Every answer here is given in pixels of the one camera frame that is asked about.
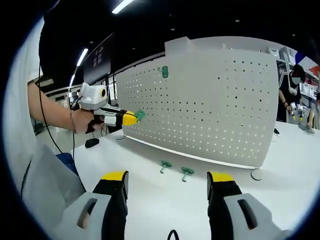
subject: face mask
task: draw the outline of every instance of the face mask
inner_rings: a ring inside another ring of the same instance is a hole
[[[298,85],[300,83],[300,77],[292,77],[291,79],[295,85]]]

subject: black t-shirt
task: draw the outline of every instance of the black t-shirt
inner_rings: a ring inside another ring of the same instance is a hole
[[[280,75],[280,81],[279,81],[279,89],[282,91],[283,96],[285,98],[285,101],[290,105],[293,102],[298,102],[301,99],[301,93],[300,93],[300,85],[295,85],[292,80],[290,79],[290,86],[291,88],[297,87],[297,93],[296,95],[293,95],[289,92],[289,83],[288,83],[289,74],[287,72],[282,72]]]

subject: ceiling light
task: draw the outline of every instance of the ceiling light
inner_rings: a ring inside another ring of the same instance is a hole
[[[123,0],[118,6],[116,6],[115,9],[113,9],[113,14],[118,14],[122,9],[124,9],[126,6],[128,6],[131,2],[134,0]]]
[[[80,56],[80,58],[78,60],[78,63],[76,64],[77,67],[80,66],[80,64],[83,61],[83,59],[85,58],[85,55],[87,54],[87,52],[88,52],[88,48],[83,49],[83,51],[81,53],[81,56]]]
[[[74,82],[74,79],[75,79],[75,75],[73,74],[70,80],[69,87],[71,87],[72,83]]]

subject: white table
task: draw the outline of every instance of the white table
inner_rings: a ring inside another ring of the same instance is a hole
[[[315,200],[320,183],[320,131],[311,135],[297,125],[277,122],[261,167],[263,179],[255,181],[249,169],[224,166],[167,152],[129,138],[122,131],[100,138],[100,143],[75,149],[75,165],[84,187],[92,192],[100,177],[129,171],[128,240],[164,240],[170,230],[180,239],[211,239],[207,215],[207,171],[233,176],[243,193],[250,193],[272,212],[281,229],[294,230]],[[160,162],[173,167],[160,173]],[[182,182],[181,167],[195,171]]]

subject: white pegboard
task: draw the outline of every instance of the white pegboard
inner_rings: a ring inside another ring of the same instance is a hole
[[[168,78],[158,68],[168,66]],[[149,61],[116,76],[118,103],[143,110],[124,134],[220,162],[260,167],[278,108],[273,56],[246,50],[193,52]]]

